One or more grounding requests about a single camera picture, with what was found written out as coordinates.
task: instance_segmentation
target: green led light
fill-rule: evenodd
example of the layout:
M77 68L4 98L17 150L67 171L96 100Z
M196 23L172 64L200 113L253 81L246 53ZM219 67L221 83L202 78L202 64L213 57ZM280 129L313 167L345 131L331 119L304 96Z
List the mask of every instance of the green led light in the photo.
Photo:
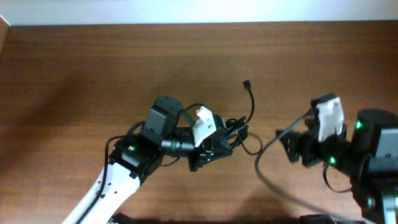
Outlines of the green led light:
M333 158L333 157L331 157L330 159L329 159L329 163L330 164L336 164L336 159L335 158Z
M360 121L357 121L356 123L355 123L355 128L356 129L359 129L359 128L361 128L362 127L362 123L360 122Z

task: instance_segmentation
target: black wire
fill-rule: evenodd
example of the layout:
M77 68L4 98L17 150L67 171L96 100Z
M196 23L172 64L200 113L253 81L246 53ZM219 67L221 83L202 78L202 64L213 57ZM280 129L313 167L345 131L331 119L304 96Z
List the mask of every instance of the black wire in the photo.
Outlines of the black wire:
M248 92L249 92L249 94L250 94L250 99L251 99L251 111L250 111L249 118L246 120L246 122L245 122L244 125L242 125L240 128L238 128L238 129L235 130L234 132L240 131L240 130L242 130L244 127L246 127L246 125L248 125L248 123L250 122L251 118L253 117L253 114L254 114L254 107L255 107L255 104L254 104L254 96L253 96L253 93L251 92L251 89L248 89Z
M336 192L336 193L347 193L352 190L352 187L346 189L346 190L335 190L333 187L330 186L328 177L327 177L327 172L328 172L329 164L326 163L325 166L323 167L323 180L325 181L325 184L329 187L330 190Z
M104 186L105 186L105 182L106 182L106 174L108 172L108 151L109 151L109 144L112 140L114 139L120 139L123 138L124 136L115 136L115 137L111 137L106 141L106 145L105 145L105 163L104 163L104 173L103 173L103 178L102 178L102 183L101 183L101 187L99 188L99 191L97 192L94 200L92 201L92 203L87 207L87 209L85 210L85 212L81 215L81 217L79 218L79 220L76 222L76 224L80 224L83 219L87 216L87 214L91 211L91 209L94 207L95 203L98 201L98 199L100 199L102 192L104 190Z
M238 133L238 135L236 136L236 139L231 143L231 147L229 148L229 150L231 150L231 151L233 151L236 147L240 146L243 143L243 141L245 140L245 138L248 136L247 125L250 122L251 118L253 117L254 109L256 107L251 89L249 88L249 89L247 89L247 91L249 92L250 99L251 99L251 111L250 111L249 118L246 121L244 121L246 119L245 116L243 116L242 118L239 118L239 119L230 118L225 122L226 127L227 127L227 133L222 137L222 139L229 139L231 136L235 135L235 133ZM249 152L246 149L245 146L243 146L243 149L249 155L252 154L251 152Z
M145 124L145 122L141 121L138 122L136 124L134 124L129 131L127 132L129 135L132 135L132 133L142 124ZM127 135L123 135L123 136L114 136L109 138L106 141L105 144L105 162L104 162L104 172L103 172L103 177L102 177L102 183L101 183L101 187L99 188L99 191L97 192L94 200L90 203L90 205L87 207L87 209L85 210L85 212L81 215L81 217L77 220L76 224L80 224L83 219L87 216L87 214L91 211L91 209L94 207L95 203L98 201L98 199L100 199L100 197L102 196L102 192L104 190L105 187L105 182L106 182L106 174L108 173L108 160L109 160L109 144L111 143L111 141L115 140L115 139L121 139L126 137Z
M203 103L194 103L188 107L185 108L185 110L190 110L191 108L193 108L194 106L204 106L205 108L208 108L207 106L205 106Z
M258 154L261 152L262 147L263 147L261 138L260 138L258 135L256 135L256 134L249 133L249 135L250 135L250 136L253 136L254 138L256 138L256 139L260 142L260 150L258 150L257 152L250 152L250 151L246 148L246 146L243 144L243 140L240 139L242 148L243 148L243 150L244 150L247 154L249 154L250 156L258 155Z
M308 115L311 115L312 112L309 111L307 113L305 113L303 116L301 116L298 120L296 120L292 125L290 125L285 131L283 131L282 133L280 133L278 136L276 136L273 140L271 140L269 143L267 143L266 146L264 146L264 148L261 150L261 152L258 154L258 156L256 157L256 161L254 163L254 169L256 170L256 174L257 176L260 178L260 180L268 187L270 188L274 193L279 194L281 197L283 197L286 200L289 200L293 203L296 203L300 206L303 206L305 208L308 208L310 210L316 211L318 213L323 213L323 214L329 214L330 216L340 219L340 220L348 220L348 218L342 217L341 215L337 215L335 213L331 213L328 212L322 208L318 208L302 199L296 198L293 195L288 194L287 192L285 192L284 190L282 190L280 187L276 186L275 184L273 184L269 179L267 179L267 177L265 177L264 174L261 173L261 171L259 170L259 161L261 156L263 155L263 153L267 150L267 148L274 144L276 141L280 140L281 137L283 137L286 133L288 133L289 131L291 131L292 129L294 129L294 127L296 127L298 124L300 124Z
M175 164L178 160L180 160L181 157L176 158L173 162L169 163L169 164L164 164L164 165L160 165L160 166L171 166L173 164Z

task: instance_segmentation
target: wooden table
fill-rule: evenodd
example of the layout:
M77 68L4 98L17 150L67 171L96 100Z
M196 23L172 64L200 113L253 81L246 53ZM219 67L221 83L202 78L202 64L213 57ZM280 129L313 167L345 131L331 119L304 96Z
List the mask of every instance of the wooden table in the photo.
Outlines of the wooden table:
M250 79L249 130L266 142L312 98L334 92L351 137L361 108L398 112L397 73L392 21L11 27L0 58L0 223L61 222L100 173L105 141L146 120L159 95L239 118L250 112L242 85ZM290 193L361 218L351 193L327 189L321 165L289 164L281 144L260 163ZM198 172L182 159L158 169L118 211L208 221L313 213L265 188L253 164L240 147ZM330 180L349 187L336 171Z

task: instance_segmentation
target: robotic arm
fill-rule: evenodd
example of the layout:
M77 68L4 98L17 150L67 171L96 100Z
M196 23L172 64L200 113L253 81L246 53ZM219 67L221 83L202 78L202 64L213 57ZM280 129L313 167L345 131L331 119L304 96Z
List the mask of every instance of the robotic arm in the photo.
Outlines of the robotic arm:
M305 167L325 163L350 177L347 191L361 207L362 216L376 223L396 223L398 209L398 116L382 110L358 112L351 142L340 98L334 94L311 101L308 131L288 132L282 142L290 162L302 158Z
M195 172L205 164L230 156L248 136L248 122L254 112L254 99L249 81L245 88L252 98L250 117L227 122L201 105L200 118L194 122L181 102L160 96L150 109L146 122L131 127L124 136L108 140L105 147L104 169L79 204L63 221L67 223L106 223L113 213L144 183L162 163L164 155L187 157L189 168ZM177 127L183 115L190 127ZM133 132L141 126L139 134ZM229 144L227 140L238 135ZM119 139L108 157L112 140Z

